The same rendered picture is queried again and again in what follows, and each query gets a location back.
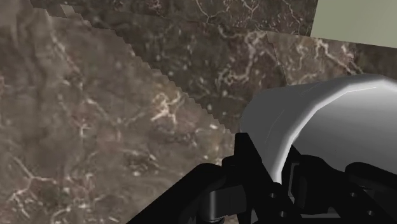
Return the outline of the grey rounded object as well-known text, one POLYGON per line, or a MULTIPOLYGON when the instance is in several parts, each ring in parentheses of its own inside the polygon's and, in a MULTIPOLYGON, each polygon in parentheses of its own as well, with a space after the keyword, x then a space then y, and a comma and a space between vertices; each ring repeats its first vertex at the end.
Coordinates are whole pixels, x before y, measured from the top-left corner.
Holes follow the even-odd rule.
POLYGON ((397 80, 359 74, 267 89, 244 109, 240 131, 278 183, 292 146, 340 171, 364 162, 397 174, 397 80))

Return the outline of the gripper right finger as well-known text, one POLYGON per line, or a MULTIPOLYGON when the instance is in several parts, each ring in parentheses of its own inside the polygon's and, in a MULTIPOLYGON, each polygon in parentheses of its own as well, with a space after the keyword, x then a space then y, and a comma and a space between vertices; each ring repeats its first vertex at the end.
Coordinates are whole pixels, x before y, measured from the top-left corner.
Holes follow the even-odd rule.
POLYGON ((321 224, 397 224, 397 175, 363 162, 339 171, 292 146, 288 191, 299 213, 321 224))

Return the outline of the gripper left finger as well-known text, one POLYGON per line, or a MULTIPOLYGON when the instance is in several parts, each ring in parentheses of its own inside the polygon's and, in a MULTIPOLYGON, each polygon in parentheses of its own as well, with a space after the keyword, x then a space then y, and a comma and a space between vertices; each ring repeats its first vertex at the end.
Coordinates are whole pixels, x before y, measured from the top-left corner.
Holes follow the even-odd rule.
POLYGON ((127 224, 294 224, 298 211, 272 181, 247 133, 235 135, 234 154, 221 165, 199 164, 127 224))

